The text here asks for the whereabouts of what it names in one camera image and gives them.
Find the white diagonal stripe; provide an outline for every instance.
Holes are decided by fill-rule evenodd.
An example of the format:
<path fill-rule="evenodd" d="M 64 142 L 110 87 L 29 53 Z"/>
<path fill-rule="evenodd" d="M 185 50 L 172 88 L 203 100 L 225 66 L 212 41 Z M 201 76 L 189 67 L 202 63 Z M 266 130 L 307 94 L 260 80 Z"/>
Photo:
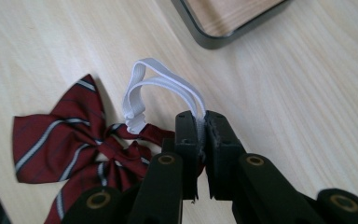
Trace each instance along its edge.
<path fill-rule="evenodd" d="M 63 199 L 62 199 L 62 191 L 61 190 L 57 195 L 57 212 L 58 212 L 58 216 L 62 220 L 64 212 L 63 212 Z"/>
<path fill-rule="evenodd" d="M 91 84 L 89 84 L 88 82 L 85 82 L 85 81 L 83 81 L 83 80 L 79 80 L 79 81 L 77 82 L 77 84 L 82 85 L 82 86 L 86 87 L 86 88 L 89 89 L 89 90 L 95 91 L 95 87 L 94 87 L 93 85 L 91 85 Z"/>
<path fill-rule="evenodd" d="M 117 130 L 120 126 L 121 126 L 121 123 L 114 124 L 114 125 L 112 126 L 112 132 L 114 132 L 115 130 Z"/>
<path fill-rule="evenodd" d="M 45 132 L 42 134 L 42 136 L 39 138 L 39 140 L 36 142 L 36 144 L 34 144 L 33 147 L 31 147 L 30 150 L 27 151 L 27 153 L 25 153 L 25 155 L 23 155 L 21 157 L 21 159 L 19 159 L 19 161 L 16 163 L 16 172 L 18 172 L 20 170 L 20 168 L 36 153 L 37 150 L 39 150 L 39 148 L 41 148 L 43 146 L 43 144 L 46 142 L 46 139 L 48 139 L 48 135 L 51 133 L 51 131 L 60 123 L 84 123 L 85 125 L 90 126 L 90 123 L 88 121 L 85 121 L 83 119 L 59 119 L 56 120 L 54 122 L 52 122 L 48 128 L 45 130 Z"/>
<path fill-rule="evenodd" d="M 100 179 L 101 179 L 101 184 L 103 186 L 106 186 L 107 185 L 107 180 L 106 180 L 106 177 L 103 175 L 103 162 L 101 162 L 98 165 L 98 177 L 100 177 Z"/>
<path fill-rule="evenodd" d="M 103 141 L 100 141 L 100 140 L 97 140 L 97 139 L 94 139 L 94 141 L 98 146 L 103 143 Z"/>
<path fill-rule="evenodd" d="M 72 168 L 74 168 L 75 164 L 76 164 L 76 161 L 77 161 L 77 158 L 79 157 L 79 153 L 80 151 L 85 148 L 85 147 L 88 147 L 89 144 L 83 144 L 80 148 L 78 148 L 76 151 L 75 151 L 75 155 L 74 157 L 72 158 L 71 162 L 69 163 L 69 165 L 65 168 L 65 171 L 63 171 L 61 177 L 60 177 L 60 180 L 59 181 L 63 181 L 65 180 L 66 178 L 68 178 L 68 175 L 71 173 L 72 171 Z"/>
<path fill-rule="evenodd" d="M 115 165 L 116 166 L 121 166 L 121 167 L 123 166 L 119 161 L 115 161 Z"/>
<path fill-rule="evenodd" d="M 145 159 L 145 158 L 143 158 L 143 157 L 141 157 L 141 161 L 142 161 L 143 163 L 146 163 L 146 164 L 149 164 L 149 163 L 150 163 L 150 161 L 148 161 L 147 159 Z"/>

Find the fabric bow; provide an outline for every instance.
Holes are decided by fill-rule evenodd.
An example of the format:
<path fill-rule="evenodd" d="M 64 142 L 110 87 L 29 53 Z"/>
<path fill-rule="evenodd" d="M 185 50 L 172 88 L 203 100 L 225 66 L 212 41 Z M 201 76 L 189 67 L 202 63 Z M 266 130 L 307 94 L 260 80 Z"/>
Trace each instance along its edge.
<path fill-rule="evenodd" d="M 148 147 L 124 148 L 113 136 L 144 139 L 161 146 L 174 132 L 147 124 L 139 134 L 125 124 L 106 128 L 100 94 L 91 75 L 80 79 L 48 115 L 15 117 L 13 159 L 19 182 L 40 184 L 69 179 L 54 200 L 46 223 L 60 223 L 86 190 L 106 186 L 124 191 L 145 177 Z M 99 153 L 107 161 L 96 161 Z"/>

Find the tray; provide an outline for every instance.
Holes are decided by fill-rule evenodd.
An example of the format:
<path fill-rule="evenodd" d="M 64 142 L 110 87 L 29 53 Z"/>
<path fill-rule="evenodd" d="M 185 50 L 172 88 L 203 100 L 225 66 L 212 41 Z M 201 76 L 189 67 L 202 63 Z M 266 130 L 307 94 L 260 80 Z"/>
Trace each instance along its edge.
<path fill-rule="evenodd" d="M 172 0 L 202 47 L 218 49 L 277 14 L 287 0 Z"/>

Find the white elastic strap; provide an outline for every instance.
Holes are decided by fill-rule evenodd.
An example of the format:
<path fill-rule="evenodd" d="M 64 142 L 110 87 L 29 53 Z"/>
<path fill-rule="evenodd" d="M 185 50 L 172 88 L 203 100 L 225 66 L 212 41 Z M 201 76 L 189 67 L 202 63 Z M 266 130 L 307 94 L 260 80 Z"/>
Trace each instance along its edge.
<path fill-rule="evenodd" d="M 159 76 L 144 80 L 146 68 L 152 69 Z M 206 110 L 202 96 L 190 83 L 171 72 L 162 63 L 153 58 L 142 59 L 136 62 L 132 68 L 130 84 L 123 99 L 123 112 L 128 132 L 139 133 L 146 125 L 144 115 L 145 104 L 141 97 L 143 85 L 157 85 L 181 96 L 196 120 L 199 141 L 203 145 Z"/>

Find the red striped bow tie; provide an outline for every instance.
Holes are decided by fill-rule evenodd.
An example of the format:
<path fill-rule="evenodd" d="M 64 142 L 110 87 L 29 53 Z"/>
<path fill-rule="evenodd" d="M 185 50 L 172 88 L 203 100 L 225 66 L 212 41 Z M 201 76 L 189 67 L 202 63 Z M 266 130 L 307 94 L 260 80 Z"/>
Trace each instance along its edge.
<path fill-rule="evenodd" d="M 14 118 L 13 156 L 19 182 L 69 179 L 54 200 L 46 223 L 60 223 L 86 190 L 107 186 L 124 191 L 145 177 L 149 148 L 133 141 L 124 148 L 113 136 L 144 139 L 159 146 L 174 132 L 147 124 L 139 134 L 125 124 L 106 128 L 103 105 L 90 75 L 80 79 L 48 115 Z M 108 161 L 96 161 L 99 153 Z"/>

